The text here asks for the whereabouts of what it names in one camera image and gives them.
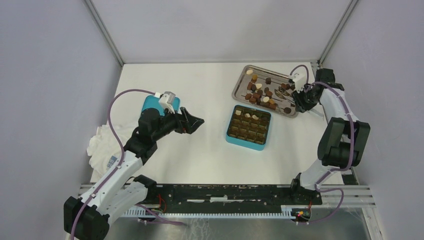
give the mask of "chocolate piece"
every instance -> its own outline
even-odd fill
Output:
[[[270,109],[272,109],[272,110],[275,110],[275,109],[277,109],[277,105],[275,105],[275,104],[270,104],[268,108],[270,108]]]
[[[270,105],[270,103],[269,103],[269,102],[263,102],[263,101],[261,101],[261,102],[259,103],[259,105],[261,105],[261,106],[263,106],[263,107],[268,107],[268,106]]]
[[[252,83],[256,83],[256,80],[258,80],[258,75],[253,74],[253,76],[252,76]]]
[[[285,114],[289,114],[289,113],[291,113],[291,112],[292,112],[292,109],[291,109],[290,107],[285,107],[285,108],[283,109],[283,112],[284,112]]]
[[[285,84],[285,83],[281,83],[281,87],[284,90],[289,90],[290,89],[290,85],[289,84]]]

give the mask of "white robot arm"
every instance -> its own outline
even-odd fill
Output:
[[[296,110],[304,113],[320,103],[328,123],[318,145],[318,158],[306,171],[299,173],[291,184],[294,192],[310,193],[313,197],[320,184],[336,171],[346,171],[360,163],[370,133],[370,125],[359,121],[352,113],[345,99],[344,88],[341,84],[335,83],[332,69],[319,69],[315,83],[304,86],[296,84],[295,87],[296,91],[292,97]],[[351,141],[354,146],[352,157]]]

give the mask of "cable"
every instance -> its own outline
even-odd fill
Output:
[[[349,150],[349,160],[347,162],[347,165],[345,168],[339,169],[339,168],[332,168],[330,169],[328,172],[326,172],[320,179],[318,179],[318,181],[316,181],[315,183],[315,190],[319,193],[328,193],[328,192],[332,192],[332,191],[340,191],[341,192],[341,197],[340,197],[340,201],[338,202],[337,206],[335,207],[334,211],[331,212],[329,215],[317,219],[317,220],[313,220],[313,221],[309,221],[308,224],[312,224],[312,223],[319,223],[321,221],[324,221],[328,218],[330,218],[331,216],[333,216],[339,209],[340,206],[343,203],[343,199],[345,198],[345,192],[343,191],[342,188],[340,187],[336,187],[336,188],[330,188],[327,190],[321,190],[318,188],[318,185],[324,181],[324,179],[326,179],[326,177],[328,177],[328,175],[331,174],[331,172],[343,172],[346,171],[348,169],[351,168],[352,166],[352,162],[354,161],[354,149],[355,149],[355,127],[354,127],[354,120],[352,119],[351,113],[349,112],[349,108],[348,105],[346,104],[346,102],[343,100],[343,98],[341,98],[341,95],[334,90],[334,88],[332,88],[331,86],[329,86],[328,84],[324,83],[324,82],[320,82],[320,81],[315,81],[313,83],[311,83],[308,88],[305,90],[305,93],[307,93],[309,90],[311,90],[313,85],[322,85],[324,87],[326,87],[328,90],[330,90],[334,95],[336,95],[336,97],[340,100],[341,104],[343,105],[344,108],[344,112],[346,113],[347,118],[349,119],[349,123],[350,123],[350,150]]]
[[[147,207],[141,205],[141,204],[136,204],[137,207],[143,208],[144,210],[146,210],[148,213],[150,213],[151,215],[155,216],[157,219],[162,220],[162,222],[157,221],[157,222],[153,222],[151,221],[150,223],[156,223],[156,224],[171,224],[171,225],[175,225],[175,226],[185,226],[186,224],[184,222],[180,222],[180,221],[169,221],[166,220],[163,217],[160,217],[159,215],[157,215],[156,213],[154,213],[152,210],[148,209]]]
[[[124,184],[127,184],[130,179],[135,179],[135,178],[136,178],[135,176],[130,176]]]
[[[295,68],[293,68],[293,70],[291,70],[290,75],[292,75],[293,72],[300,67],[304,67],[306,69],[306,84],[308,84],[308,82],[309,82],[309,69],[306,65],[300,64],[300,65],[296,66]]]
[[[129,93],[129,92],[142,92],[142,93],[146,93],[146,94],[155,95],[155,93],[152,92],[152,91],[147,91],[147,90],[143,90],[143,89],[128,89],[128,90],[125,90],[125,91],[119,93],[118,95],[116,95],[113,98],[113,100],[110,102],[110,105],[109,105],[109,107],[107,109],[107,122],[109,123],[109,127],[110,127],[110,130],[112,131],[113,136],[115,136],[116,140],[118,141],[118,144],[119,144],[119,147],[120,147],[120,152],[121,152],[121,154],[120,154],[120,160],[118,162],[118,165],[109,173],[109,175],[107,175],[104,178],[104,180],[93,191],[92,195],[96,195],[100,191],[100,189],[103,187],[103,185],[105,185],[105,183],[115,174],[115,172],[118,170],[118,167],[120,167],[121,164],[122,164],[122,162],[124,161],[124,154],[125,154],[124,146],[123,146],[121,140],[119,139],[119,137],[117,135],[117,132],[115,131],[114,127],[112,126],[111,109],[112,109],[112,106],[114,105],[114,102],[120,96],[122,96],[122,95],[124,95],[126,93]],[[72,224],[72,229],[70,231],[70,239],[71,240],[74,240],[74,238],[75,238],[75,230],[77,228],[77,223],[78,223],[78,220],[80,219],[81,214],[83,213],[83,210],[86,208],[86,206],[89,204],[89,202],[92,199],[93,199],[93,197],[90,195],[87,198],[87,200],[84,202],[84,204],[82,205],[82,207],[79,209],[78,213],[76,214],[75,219],[74,219],[73,224]]]

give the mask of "gray wall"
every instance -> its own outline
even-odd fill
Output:
[[[324,66],[371,125],[360,179],[389,240],[423,239],[424,1],[362,0]]]
[[[0,239],[61,239],[120,67],[81,0],[0,3]]]
[[[126,63],[317,60],[349,0],[93,0]]]

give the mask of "metal tray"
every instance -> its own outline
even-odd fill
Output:
[[[246,74],[247,70],[253,70],[253,73],[250,75],[247,75]],[[277,105],[277,108],[275,110],[272,110],[271,108],[268,108],[265,106],[261,106],[257,103],[250,103],[248,100],[245,100],[246,94],[252,93],[251,90],[248,90],[248,84],[252,80],[252,76],[254,74],[257,75],[256,83],[262,84],[261,89],[265,89],[268,87],[269,90],[272,92],[272,99],[275,101]],[[265,84],[266,78],[271,78],[271,84]],[[281,87],[281,84],[290,85],[290,89],[284,90]],[[293,92],[294,92],[294,86],[289,83],[288,75],[270,71],[258,66],[247,65],[243,68],[240,78],[238,79],[237,84],[235,85],[234,90],[232,91],[232,98],[244,104],[252,105],[255,108],[264,109],[272,113],[294,118],[298,115],[298,113],[296,112],[295,102],[293,101],[293,98],[292,98]],[[284,112],[285,108],[290,108],[291,112],[285,113]]]

